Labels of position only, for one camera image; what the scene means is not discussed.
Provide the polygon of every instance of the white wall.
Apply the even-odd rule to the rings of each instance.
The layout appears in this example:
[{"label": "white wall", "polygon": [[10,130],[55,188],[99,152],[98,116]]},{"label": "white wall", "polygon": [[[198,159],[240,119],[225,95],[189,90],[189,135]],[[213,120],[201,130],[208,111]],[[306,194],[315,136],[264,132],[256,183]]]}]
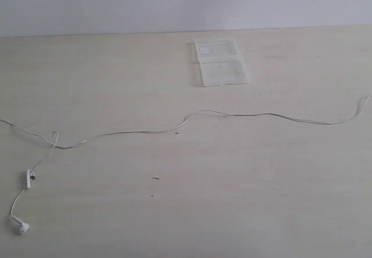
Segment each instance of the white wall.
[{"label": "white wall", "polygon": [[372,0],[0,0],[0,36],[372,23]]}]

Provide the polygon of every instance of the clear plastic case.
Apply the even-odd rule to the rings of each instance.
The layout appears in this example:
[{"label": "clear plastic case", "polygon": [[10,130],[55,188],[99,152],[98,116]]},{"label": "clear plastic case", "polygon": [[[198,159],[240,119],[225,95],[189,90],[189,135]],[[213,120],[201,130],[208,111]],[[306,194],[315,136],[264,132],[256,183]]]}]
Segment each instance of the clear plastic case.
[{"label": "clear plastic case", "polygon": [[251,81],[234,38],[195,40],[195,50],[205,87]]}]

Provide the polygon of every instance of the table surface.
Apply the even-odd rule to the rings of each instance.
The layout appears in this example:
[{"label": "table surface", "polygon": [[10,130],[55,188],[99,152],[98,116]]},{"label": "table surface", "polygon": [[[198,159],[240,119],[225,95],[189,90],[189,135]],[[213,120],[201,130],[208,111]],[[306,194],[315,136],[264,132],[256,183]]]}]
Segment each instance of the table surface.
[{"label": "table surface", "polygon": [[[194,38],[252,74],[202,87]],[[0,117],[62,145],[201,109],[340,120],[372,92],[372,26],[0,39]],[[0,125],[1,256],[370,257],[372,106],[334,126],[198,115],[56,150]]]}]

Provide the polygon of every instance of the earphone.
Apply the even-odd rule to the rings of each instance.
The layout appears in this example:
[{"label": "earphone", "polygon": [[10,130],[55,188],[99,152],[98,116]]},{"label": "earphone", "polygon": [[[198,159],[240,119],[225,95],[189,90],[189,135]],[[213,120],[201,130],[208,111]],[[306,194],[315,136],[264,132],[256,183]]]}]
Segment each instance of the earphone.
[{"label": "earphone", "polygon": [[32,133],[32,132],[29,132],[29,131],[26,131],[20,127],[18,127],[17,125],[13,124],[13,123],[10,123],[6,120],[3,120],[3,119],[0,119],[0,121],[4,122],[4,123],[7,123],[8,125],[10,125],[11,127],[14,127],[15,129],[17,130],[20,130],[21,132],[24,132],[26,134],[29,134],[29,135],[32,135],[32,136],[35,136],[35,137],[38,137],[40,139],[42,139],[44,142],[46,142],[47,144],[49,144],[50,146],[52,146],[51,150],[48,152],[47,155],[45,155],[39,162],[37,162],[34,167],[31,169],[31,170],[27,170],[27,179],[26,179],[26,188],[23,188],[19,194],[17,195],[17,197],[14,199],[13,203],[12,203],[12,206],[10,208],[10,217],[16,221],[18,224],[19,224],[19,227],[18,227],[18,232],[19,234],[24,234],[29,228],[30,226],[25,223],[24,221],[22,221],[21,219],[19,219],[18,217],[16,217],[14,214],[13,214],[13,209],[14,209],[14,206],[17,202],[17,200],[20,198],[20,196],[28,189],[30,189],[31,187],[31,182],[32,180],[35,179],[35,174],[34,174],[34,170],[35,168],[45,159],[47,158],[51,153],[52,151],[55,149],[55,148],[58,148],[58,149],[71,149],[71,148],[76,148],[92,139],[95,139],[95,138],[98,138],[98,137],[102,137],[102,136],[108,136],[108,135],[115,135],[115,134],[125,134],[125,133],[144,133],[144,134],[153,134],[153,133],[161,133],[161,132],[167,132],[167,131],[170,131],[170,130],[174,130],[176,128],[179,128],[181,127],[191,116],[194,116],[198,113],[217,113],[217,114],[223,114],[225,116],[239,116],[239,117],[242,117],[242,116],[265,116],[265,115],[269,115],[269,116],[276,116],[276,117],[280,117],[282,119],[287,119],[287,120],[292,120],[292,121],[296,121],[296,122],[300,122],[300,123],[314,123],[314,124],[326,124],[326,125],[333,125],[333,124],[339,124],[339,123],[344,123],[344,122],[347,122],[349,120],[353,120],[355,118],[357,118],[358,116],[361,115],[362,111],[364,110],[364,106],[366,105],[367,101],[369,100],[369,98],[372,96],[372,94],[368,95],[363,104],[361,105],[361,107],[359,108],[359,110],[357,111],[357,113],[348,118],[348,119],[344,119],[344,120],[340,120],[340,121],[335,121],[335,122],[323,122],[323,121],[317,121],[317,120],[304,120],[304,119],[296,119],[296,118],[292,118],[292,117],[288,117],[288,116],[284,116],[282,114],[275,114],[275,113],[258,113],[258,114],[238,114],[238,113],[228,113],[228,112],[221,112],[221,111],[217,111],[217,110],[201,110],[201,111],[198,111],[198,112],[195,112],[195,113],[192,113],[192,114],[189,114],[187,115],[184,120],[174,126],[174,127],[171,127],[171,128],[168,128],[168,129],[163,129],[163,130],[153,130],[153,131],[149,131],[149,130],[138,130],[138,131],[118,131],[118,132],[109,132],[109,133],[103,133],[103,134],[99,134],[99,135],[96,135],[96,136],[93,136],[93,137],[90,137],[90,138],[87,138],[87,139],[84,139],[80,142],[77,142],[75,144],[72,144],[72,145],[69,145],[69,146],[61,146],[61,145],[58,145],[57,144],[57,141],[58,141],[58,133],[57,132],[53,132],[52,134],[52,139],[53,139],[53,143],[52,142],[49,142],[47,139],[43,138],[42,136],[38,135],[38,134],[35,134],[35,133]]}]

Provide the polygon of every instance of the white table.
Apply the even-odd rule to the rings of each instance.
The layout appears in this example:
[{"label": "white table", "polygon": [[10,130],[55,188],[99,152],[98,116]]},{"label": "white table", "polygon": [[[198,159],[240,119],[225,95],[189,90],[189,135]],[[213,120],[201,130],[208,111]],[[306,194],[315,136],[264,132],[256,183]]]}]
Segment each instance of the white table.
[{"label": "white table", "polygon": [[[201,87],[194,38],[235,37],[252,73]],[[372,92],[372,26],[0,40],[0,117],[63,145],[199,109],[339,120]],[[1,257],[370,257],[372,106],[345,124],[200,115],[162,134],[48,151],[0,124]]]}]

